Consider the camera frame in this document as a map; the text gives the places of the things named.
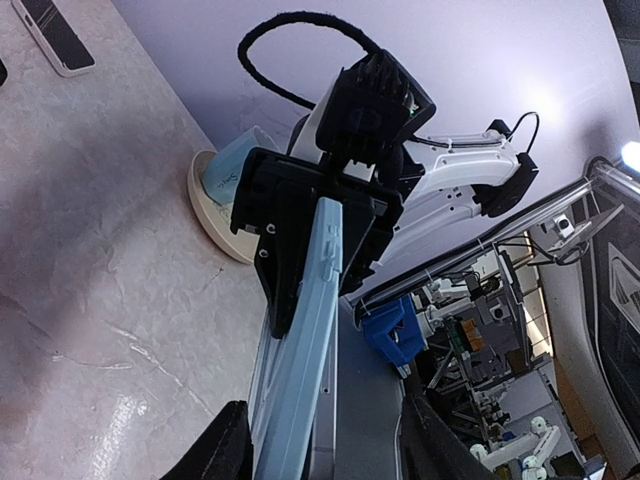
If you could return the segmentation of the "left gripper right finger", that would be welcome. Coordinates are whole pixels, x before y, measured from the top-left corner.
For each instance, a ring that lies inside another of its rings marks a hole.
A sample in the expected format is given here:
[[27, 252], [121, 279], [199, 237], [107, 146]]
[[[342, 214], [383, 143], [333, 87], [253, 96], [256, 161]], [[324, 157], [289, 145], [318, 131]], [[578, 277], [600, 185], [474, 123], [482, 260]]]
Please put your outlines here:
[[402, 462], [405, 479], [494, 479], [434, 411], [424, 395], [407, 395], [402, 405]]

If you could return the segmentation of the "dark phone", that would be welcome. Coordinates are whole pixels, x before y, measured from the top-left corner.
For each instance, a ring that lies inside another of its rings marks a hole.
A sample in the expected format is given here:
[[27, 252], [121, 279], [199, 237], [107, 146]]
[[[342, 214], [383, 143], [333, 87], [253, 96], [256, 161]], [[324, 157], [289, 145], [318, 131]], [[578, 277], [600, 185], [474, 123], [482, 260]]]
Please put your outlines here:
[[18, 17], [63, 78], [92, 70], [96, 61], [51, 0], [12, 0]]
[[300, 303], [281, 339], [263, 324], [249, 393], [255, 479], [332, 479], [338, 298]]

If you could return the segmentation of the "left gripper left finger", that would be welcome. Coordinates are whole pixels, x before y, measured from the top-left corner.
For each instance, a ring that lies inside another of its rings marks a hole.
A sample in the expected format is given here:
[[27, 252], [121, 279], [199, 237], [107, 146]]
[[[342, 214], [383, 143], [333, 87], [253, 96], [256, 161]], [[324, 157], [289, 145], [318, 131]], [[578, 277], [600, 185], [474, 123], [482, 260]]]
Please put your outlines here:
[[229, 401], [162, 480], [249, 479], [246, 401]]

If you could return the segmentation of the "light blue phone case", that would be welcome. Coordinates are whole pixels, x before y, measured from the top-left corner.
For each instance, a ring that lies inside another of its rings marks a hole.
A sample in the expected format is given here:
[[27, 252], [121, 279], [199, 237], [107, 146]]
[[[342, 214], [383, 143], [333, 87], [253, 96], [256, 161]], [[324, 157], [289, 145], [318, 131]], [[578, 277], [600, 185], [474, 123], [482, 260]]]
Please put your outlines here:
[[255, 479], [299, 479], [337, 318], [343, 265], [342, 205], [318, 201], [291, 328], [265, 326], [250, 390]]

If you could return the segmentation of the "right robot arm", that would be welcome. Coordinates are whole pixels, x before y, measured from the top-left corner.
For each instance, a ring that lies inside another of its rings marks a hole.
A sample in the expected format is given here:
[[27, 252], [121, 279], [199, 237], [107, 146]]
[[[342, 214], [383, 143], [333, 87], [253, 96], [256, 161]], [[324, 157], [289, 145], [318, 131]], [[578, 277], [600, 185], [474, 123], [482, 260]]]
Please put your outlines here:
[[494, 121], [478, 135], [410, 138], [374, 176], [331, 174], [327, 166], [254, 147], [244, 162], [231, 216], [234, 233], [258, 237], [254, 264], [267, 298], [272, 337], [291, 328], [320, 199], [342, 206], [341, 294], [358, 290], [388, 247], [473, 218], [498, 217], [523, 198], [538, 169]]

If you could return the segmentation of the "black phone case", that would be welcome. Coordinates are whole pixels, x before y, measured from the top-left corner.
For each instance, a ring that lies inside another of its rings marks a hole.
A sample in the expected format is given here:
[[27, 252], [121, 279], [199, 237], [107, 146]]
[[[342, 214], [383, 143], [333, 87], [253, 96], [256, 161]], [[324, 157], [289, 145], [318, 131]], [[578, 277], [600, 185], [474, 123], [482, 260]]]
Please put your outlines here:
[[1, 60], [0, 61], [0, 87], [2, 87], [5, 84], [7, 78], [8, 78], [8, 71], [5, 64]]

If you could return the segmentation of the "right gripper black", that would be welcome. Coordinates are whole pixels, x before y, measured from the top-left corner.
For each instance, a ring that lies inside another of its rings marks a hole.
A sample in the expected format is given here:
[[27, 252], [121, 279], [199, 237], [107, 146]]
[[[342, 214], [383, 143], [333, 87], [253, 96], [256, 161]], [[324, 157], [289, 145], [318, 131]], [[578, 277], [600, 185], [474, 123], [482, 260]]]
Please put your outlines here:
[[366, 181], [266, 148], [250, 150], [236, 189], [230, 230], [259, 236], [255, 267], [273, 338], [283, 338], [291, 328], [320, 198], [343, 205], [341, 288], [357, 290], [374, 274], [372, 264], [393, 239], [403, 212], [401, 157], [396, 152], [385, 159]]

